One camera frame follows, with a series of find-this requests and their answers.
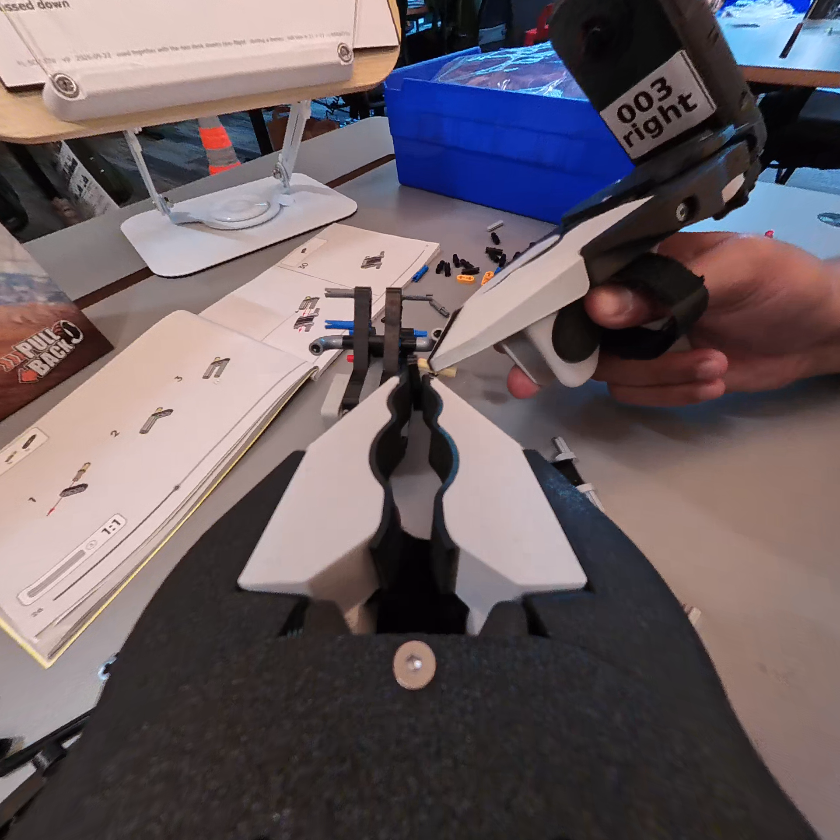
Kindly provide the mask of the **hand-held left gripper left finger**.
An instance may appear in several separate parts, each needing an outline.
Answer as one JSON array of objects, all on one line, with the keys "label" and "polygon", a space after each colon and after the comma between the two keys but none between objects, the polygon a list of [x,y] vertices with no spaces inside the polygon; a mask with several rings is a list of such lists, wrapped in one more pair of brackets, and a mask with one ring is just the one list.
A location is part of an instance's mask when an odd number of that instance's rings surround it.
[{"label": "hand-held left gripper left finger", "polygon": [[370,544],[385,490],[371,448],[392,420],[394,376],[311,443],[238,577],[247,592],[305,595],[335,604],[364,632],[364,604],[379,588]]}]

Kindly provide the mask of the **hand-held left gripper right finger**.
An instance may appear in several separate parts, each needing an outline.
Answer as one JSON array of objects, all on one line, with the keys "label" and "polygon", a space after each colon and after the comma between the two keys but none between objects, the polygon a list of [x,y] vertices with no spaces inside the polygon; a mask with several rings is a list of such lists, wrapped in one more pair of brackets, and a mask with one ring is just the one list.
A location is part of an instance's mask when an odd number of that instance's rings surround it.
[{"label": "hand-held left gripper right finger", "polygon": [[439,379],[423,378],[434,497],[432,569],[477,635],[501,602],[578,592],[586,575],[522,447]]}]

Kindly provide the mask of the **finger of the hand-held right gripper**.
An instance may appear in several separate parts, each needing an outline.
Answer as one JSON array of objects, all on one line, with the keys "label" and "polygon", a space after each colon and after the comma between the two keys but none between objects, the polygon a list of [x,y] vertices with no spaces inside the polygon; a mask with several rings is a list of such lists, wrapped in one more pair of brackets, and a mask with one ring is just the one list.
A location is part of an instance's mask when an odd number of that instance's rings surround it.
[{"label": "finger of the hand-held right gripper", "polygon": [[428,357],[430,370],[437,374],[502,343],[527,375],[592,375],[599,350],[586,351],[582,361],[562,360],[553,348],[554,320],[590,289],[583,247],[647,201],[639,198],[567,233],[550,234],[521,254],[452,316]]}]

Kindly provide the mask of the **pile of blue black lego pins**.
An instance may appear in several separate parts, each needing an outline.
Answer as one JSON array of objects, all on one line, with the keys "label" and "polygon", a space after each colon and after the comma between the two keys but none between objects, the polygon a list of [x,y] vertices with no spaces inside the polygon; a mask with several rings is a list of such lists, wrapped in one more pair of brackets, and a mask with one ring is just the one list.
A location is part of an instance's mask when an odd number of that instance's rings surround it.
[{"label": "pile of blue black lego pins", "polygon": [[419,282],[427,274],[433,272],[435,275],[444,277],[455,277],[458,283],[473,284],[478,278],[480,284],[484,285],[500,273],[515,258],[520,256],[521,251],[509,255],[503,248],[499,231],[505,227],[505,222],[497,220],[486,228],[488,244],[484,250],[484,260],[474,261],[458,255],[454,252],[449,259],[441,258],[432,265],[425,265],[418,269],[411,278],[413,284]]}]

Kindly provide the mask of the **small black grey lego assembly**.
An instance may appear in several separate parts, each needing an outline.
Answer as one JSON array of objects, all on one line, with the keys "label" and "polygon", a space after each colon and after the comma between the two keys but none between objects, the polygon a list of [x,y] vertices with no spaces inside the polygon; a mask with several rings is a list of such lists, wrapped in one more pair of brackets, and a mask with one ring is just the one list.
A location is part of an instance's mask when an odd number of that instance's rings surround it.
[{"label": "small black grey lego assembly", "polygon": [[583,478],[578,469],[577,458],[571,447],[561,437],[553,438],[553,446],[556,450],[552,459],[552,466],[566,478],[587,500],[599,510],[604,507],[591,482]]}]

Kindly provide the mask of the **grey black lego chassis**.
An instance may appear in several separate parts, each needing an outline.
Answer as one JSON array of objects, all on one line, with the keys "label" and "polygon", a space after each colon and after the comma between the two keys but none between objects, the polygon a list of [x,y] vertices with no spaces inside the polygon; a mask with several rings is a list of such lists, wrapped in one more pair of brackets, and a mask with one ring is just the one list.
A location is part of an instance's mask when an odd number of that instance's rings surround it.
[{"label": "grey black lego chassis", "polygon": [[431,294],[405,293],[401,288],[389,287],[385,292],[385,309],[382,319],[384,332],[376,332],[373,324],[373,292],[370,287],[355,287],[352,290],[327,288],[327,299],[352,299],[352,321],[326,321],[325,326],[337,333],[324,335],[310,343],[310,353],[323,356],[330,351],[349,351],[353,356],[352,371],[335,376],[322,405],[321,416],[331,426],[347,412],[353,410],[362,398],[365,379],[376,359],[382,360],[381,383],[407,371],[409,361],[434,349],[443,336],[442,329],[432,334],[422,330],[403,327],[403,303],[419,301],[429,304],[437,313],[448,319],[450,311],[438,303]]}]

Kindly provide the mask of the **lego instruction booklet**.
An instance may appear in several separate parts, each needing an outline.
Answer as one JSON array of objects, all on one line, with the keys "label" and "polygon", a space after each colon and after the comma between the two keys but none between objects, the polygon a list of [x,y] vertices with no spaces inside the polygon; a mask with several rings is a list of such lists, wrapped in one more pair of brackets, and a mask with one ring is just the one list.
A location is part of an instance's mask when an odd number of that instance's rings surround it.
[{"label": "lego instruction booklet", "polygon": [[202,312],[146,330],[2,450],[2,629],[48,668],[337,351],[309,345],[369,287],[374,315],[434,241],[333,224]]}]

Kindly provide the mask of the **lego set box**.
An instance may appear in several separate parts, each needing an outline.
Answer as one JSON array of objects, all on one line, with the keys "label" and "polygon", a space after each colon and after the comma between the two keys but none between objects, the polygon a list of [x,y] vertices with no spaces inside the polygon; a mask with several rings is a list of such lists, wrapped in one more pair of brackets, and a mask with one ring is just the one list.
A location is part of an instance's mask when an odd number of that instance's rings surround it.
[{"label": "lego set box", "polygon": [[22,221],[2,179],[1,418],[109,354],[113,346],[14,235]]}]

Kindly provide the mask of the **pile of large lego beams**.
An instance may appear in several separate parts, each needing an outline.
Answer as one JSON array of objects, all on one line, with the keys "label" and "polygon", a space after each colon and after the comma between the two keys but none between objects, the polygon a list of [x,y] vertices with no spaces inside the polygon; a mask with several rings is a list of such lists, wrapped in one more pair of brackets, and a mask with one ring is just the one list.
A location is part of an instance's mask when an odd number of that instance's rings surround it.
[{"label": "pile of large lego beams", "polygon": [[76,680],[43,674],[2,684],[3,837],[76,745],[118,657]]}]

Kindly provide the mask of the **clear plastic bag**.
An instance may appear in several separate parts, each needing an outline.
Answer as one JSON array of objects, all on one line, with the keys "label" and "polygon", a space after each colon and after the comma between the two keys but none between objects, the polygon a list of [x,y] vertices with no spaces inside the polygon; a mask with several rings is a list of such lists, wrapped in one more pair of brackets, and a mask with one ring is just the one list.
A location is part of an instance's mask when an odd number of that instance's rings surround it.
[{"label": "clear plastic bag", "polygon": [[453,58],[436,71],[433,79],[473,88],[587,101],[550,43]]}]

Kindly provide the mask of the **grey background table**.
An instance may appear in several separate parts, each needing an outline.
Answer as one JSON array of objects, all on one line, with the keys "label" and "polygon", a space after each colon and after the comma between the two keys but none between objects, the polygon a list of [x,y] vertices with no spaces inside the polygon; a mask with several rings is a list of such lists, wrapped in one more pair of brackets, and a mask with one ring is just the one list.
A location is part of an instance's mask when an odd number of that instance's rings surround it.
[{"label": "grey background table", "polygon": [[748,81],[839,88],[838,1],[723,2],[717,20]]}]

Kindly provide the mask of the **blue plastic bin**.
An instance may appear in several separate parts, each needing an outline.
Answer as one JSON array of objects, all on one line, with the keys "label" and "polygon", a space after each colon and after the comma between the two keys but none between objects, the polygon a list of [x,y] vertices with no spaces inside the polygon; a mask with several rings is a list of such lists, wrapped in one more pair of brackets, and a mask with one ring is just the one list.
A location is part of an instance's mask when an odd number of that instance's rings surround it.
[{"label": "blue plastic bin", "polygon": [[405,66],[385,80],[403,186],[557,224],[633,171],[588,100],[434,81],[448,61],[479,52]]}]

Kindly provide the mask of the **wooden white document stand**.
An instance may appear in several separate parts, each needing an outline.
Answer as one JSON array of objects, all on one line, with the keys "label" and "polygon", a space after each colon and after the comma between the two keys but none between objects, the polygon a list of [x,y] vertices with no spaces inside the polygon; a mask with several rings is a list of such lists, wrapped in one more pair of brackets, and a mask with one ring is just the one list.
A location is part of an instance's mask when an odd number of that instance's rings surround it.
[{"label": "wooden white document stand", "polygon": [[[269,55],[187,55],[200,62],[84,68],[78,79],[57,72],[40,86],[2,83],[2,140],[21,144],[122,131],[154,210],[121,230],[159,277],[184,277],[217,266],[355,212],[356,204],[311,177],[294,173],[312,100],[373,88],[395,66],[400,43],[352,50],[291,49]],[[273,171],[244,185],[170,204],[156,190],[136,131],[151,125],[290,105]]]}]

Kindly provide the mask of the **orange traffic cone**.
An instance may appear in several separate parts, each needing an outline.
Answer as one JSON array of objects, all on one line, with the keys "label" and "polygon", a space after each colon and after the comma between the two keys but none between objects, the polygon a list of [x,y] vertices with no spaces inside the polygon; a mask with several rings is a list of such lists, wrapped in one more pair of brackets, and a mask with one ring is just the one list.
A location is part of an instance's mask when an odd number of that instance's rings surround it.
[{"label": "orange traffic cone", "polygon": [[197,119],[210,175],[228,172],[241,165],[231,139],[217,115]]}]

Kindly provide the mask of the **printed instruction sheet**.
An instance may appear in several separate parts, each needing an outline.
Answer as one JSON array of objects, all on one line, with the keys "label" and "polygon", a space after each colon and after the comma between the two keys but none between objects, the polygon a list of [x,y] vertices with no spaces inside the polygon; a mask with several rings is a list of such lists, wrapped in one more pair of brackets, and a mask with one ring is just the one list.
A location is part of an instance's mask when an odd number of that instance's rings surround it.
[{"label": "printed instruction sheet", "polygon": [[23,1],[2,2],[2,83],[43,85],[84,68],[200,62],[192,53],[274,55],[400,43],[390,2]]}]

